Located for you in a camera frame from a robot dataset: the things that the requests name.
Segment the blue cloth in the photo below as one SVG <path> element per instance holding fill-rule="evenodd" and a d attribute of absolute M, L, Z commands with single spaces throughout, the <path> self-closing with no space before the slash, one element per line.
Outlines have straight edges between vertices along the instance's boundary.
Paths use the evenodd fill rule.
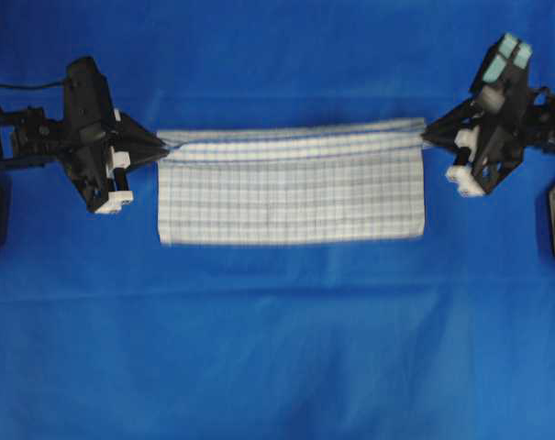
<path fill-rule="evenodd" d="M 555 90 L 555 2 L 3 0 L 0 81 L 92 54 L 150 129 L 431 120 L 506 31 Z M 161 247 L 154 166 L 109 218 L 58 165 L 14 173 L 0 438 L 555 439 L 555 157 L 481 200 L 424 161 L 421 239 L 265 249 Z"/>

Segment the plaid towel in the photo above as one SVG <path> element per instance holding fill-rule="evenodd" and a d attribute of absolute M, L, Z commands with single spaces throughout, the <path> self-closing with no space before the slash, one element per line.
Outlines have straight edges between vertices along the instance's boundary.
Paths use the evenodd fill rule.
<path fill-rule="evenodd" d="M 423 119 L 160 131 L 163 244 L 292 245 L 420 236 Z"/>

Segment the blue fabric surface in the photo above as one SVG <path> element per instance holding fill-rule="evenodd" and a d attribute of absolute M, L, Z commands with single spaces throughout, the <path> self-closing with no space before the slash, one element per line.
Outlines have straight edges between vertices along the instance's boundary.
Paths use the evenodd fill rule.
<path fill-rule="evenodd" d="M 506 31 L 555 90 L 555 2 L 4 0 L 0 81 L 91 54 L 150 129 L 431 120 Z M 154 166 L 114 217 L 58 165 L 13 174 L 0 438 L 555 439 L 555 157 L 482 200 L 451 159 L 425 152 L 421 239 L 265 249 L 161 247 Z"/>

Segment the checkered cloth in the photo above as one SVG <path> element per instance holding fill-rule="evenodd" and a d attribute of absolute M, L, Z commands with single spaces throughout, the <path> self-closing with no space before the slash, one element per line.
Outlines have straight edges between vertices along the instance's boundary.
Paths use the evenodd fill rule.
<path fill-rule="evenodd" d="M 423 119 L 160 131 L 163 244 L 292 245 L 420 236 Z"/>

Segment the robotic arm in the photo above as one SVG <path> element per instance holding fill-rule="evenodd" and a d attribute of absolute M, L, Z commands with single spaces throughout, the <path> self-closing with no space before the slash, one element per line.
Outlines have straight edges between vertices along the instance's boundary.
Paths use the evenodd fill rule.
<path fill-rule="evenodd" d="M 46 118 L 42 108 L 5 112 L 0 106 L 0 127 L 14 127 L 12 158 L 3 157 L 0 141 L 0 171 L 57 160 L 90 212 L 117 213 L 133 199 L 127 172 L 168 151 L 160 139 L 114 109 L 106 78 L 92 58 L 70 64 L 62 87 L 61 121 Z"/>

